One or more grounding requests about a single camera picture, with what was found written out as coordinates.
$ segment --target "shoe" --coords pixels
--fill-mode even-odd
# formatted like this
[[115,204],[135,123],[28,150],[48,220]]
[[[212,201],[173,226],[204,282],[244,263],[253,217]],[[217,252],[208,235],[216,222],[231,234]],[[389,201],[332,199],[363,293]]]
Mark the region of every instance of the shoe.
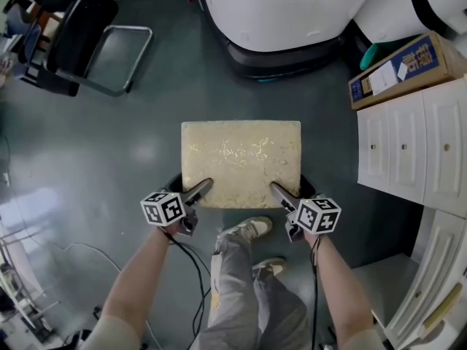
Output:
[[247,241],[266,235],[272,229],[272,220],[268,217],[253,217],[244,220],[242,223],[224,230],[218,236],[238,235]]
[[257,270],[261,268],[267,268],[274,274],[274,276],[276,276],[278,273],[283,272],[286,266],[287,266],[287,262],[285,258],[282,258],[282,257],[269,258],[267,260],[264,260],[263,262],[259,262],[257,265],[254,265],[253,272],[256,272]]

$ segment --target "tiled floor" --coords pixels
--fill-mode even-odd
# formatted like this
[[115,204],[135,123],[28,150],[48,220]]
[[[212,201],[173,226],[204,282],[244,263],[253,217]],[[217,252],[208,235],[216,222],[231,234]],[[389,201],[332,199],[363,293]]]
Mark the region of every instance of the tiled floor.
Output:
[[[350,109],[350,72],[337,60],[308,74],[259,83],[235,76],[196,4],[186,0],[121,0],[119,23],[151,27],[157,35],[133,90],[121,98],[81,87],[76,98],[9,85],[1,110],[1,156],[11,187],[1,187],[0,215],[9,230],[39,232],[24,243],[45,301],[60,300],[47,318],[60,334],[91,327],[92,308],[102,304],[117,271],[88,243],[119,266],[147,235],[139,200],[180,171],[180,124],[189,120],[299,120],[302,173],[331,196],[342,215],[332,238],[352,266],[410,251],[421,209],[413,203],[357,184],[358,130]],[[134,50],[136,41],[124,49]],[[120,50],[109,51],[95,77],[117,81]],[[255,260],[283,255],[282,280],[312,302],[312,272],[305,245],[290,245],[284,212],[202,209],[190,243],[209,261],[217,227],[267,213],[274,232],[255,245]],[[209,278],[205,276],[205,285]],[[320,296],[319,325],[329,316]],[[165,350],[183,349],[191,339],[198,307],[196,271],[171,248],[150,321]],[[321,330],[318,339],[327,338]]]

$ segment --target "leg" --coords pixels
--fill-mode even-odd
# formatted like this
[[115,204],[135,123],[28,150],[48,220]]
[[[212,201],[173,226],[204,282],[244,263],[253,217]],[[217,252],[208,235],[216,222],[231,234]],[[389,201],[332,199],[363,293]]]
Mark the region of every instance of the leg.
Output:
[[271,228],[268,218],[252,218],[217,238],[211,263],[208,328],[195,339],[192,350],[256,349],[258,302],[253,289],[250,241]]
[[258,324],[262,332],[259,349],[305,349],[309,347],[306,306],[274,274],[277,271],[268,266],[255,272],[253,286],[259,303]]

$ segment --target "hand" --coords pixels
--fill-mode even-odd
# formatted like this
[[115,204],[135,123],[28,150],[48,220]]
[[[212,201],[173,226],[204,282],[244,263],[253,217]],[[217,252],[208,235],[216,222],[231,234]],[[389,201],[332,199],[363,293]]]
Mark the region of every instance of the hand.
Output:
[[172,223],[171,225],[168,225],[167,227],[164,227],[164,230],[170,235],[174,236],[177,234],[180,226],[180,221]]

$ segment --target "foam block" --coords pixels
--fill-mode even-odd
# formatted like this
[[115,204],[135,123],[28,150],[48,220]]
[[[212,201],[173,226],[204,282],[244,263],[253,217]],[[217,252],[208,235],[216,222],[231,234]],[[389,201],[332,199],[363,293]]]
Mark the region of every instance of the foam block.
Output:
[[200,201],[222,209],[276,208],[269,189],[277,182],[300,190],[300,122],[233,120],[182,124],[183,186],[205,178],[214,186]]

